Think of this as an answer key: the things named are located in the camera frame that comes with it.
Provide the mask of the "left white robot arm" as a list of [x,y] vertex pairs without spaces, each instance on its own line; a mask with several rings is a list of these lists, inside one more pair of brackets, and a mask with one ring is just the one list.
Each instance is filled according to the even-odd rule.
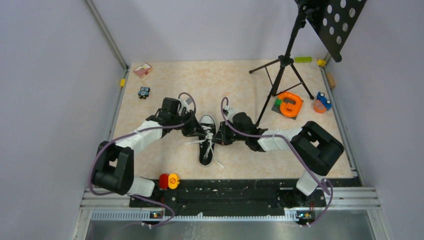
[[166,97],[154,115],[149,116],[137,129],[111,141],[103,141],[91,166],[88,186],[94,195],[100,195],[94,187],[109,194],[139,195],[149,207],[160,202],[160,193],[152,180],[135,176],[135,157],[153,142],[162,139],[172,130],[180,130],[185,137],[207,137],[190,109],[194,101],[187,98]]

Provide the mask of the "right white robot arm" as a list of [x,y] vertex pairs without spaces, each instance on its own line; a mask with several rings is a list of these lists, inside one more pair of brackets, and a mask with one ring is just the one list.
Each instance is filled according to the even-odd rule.
[[293,192],[293,200],[299,206],[307,206],[313,200],[317,187],[331,192],[325,177],[345,151],[339,140],[314,121],[292,130],[270,130],[257,127],[245,112],[225,111],[218,131],[208,137],[210,143],[222,146],[241,141],[254,152],[291,151],[304,167]]

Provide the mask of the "black white canvas sneaker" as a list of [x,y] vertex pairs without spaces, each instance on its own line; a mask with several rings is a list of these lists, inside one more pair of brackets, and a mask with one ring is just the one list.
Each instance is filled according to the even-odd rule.
[[213,138],[217,133],[217,127],[214,119],[210,115],[204,115],[199,122],[201,128],[205,132],[205,136],[200,136],[199,143],[199,163],[203,167],[208,167],[214,159],[215,143]]

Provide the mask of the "white shoelace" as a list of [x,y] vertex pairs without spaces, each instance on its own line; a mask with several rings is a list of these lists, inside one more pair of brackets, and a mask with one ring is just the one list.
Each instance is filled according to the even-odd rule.
[[202,126],[202,129],[205,130],[206,136],[204,139],[199,139],[195,141],[186,142],[185,145],[199,144],[199,147],[204,153],[199,154],[199,162],[203,167],[210,166],[214,161],[214,146],[211,126]]

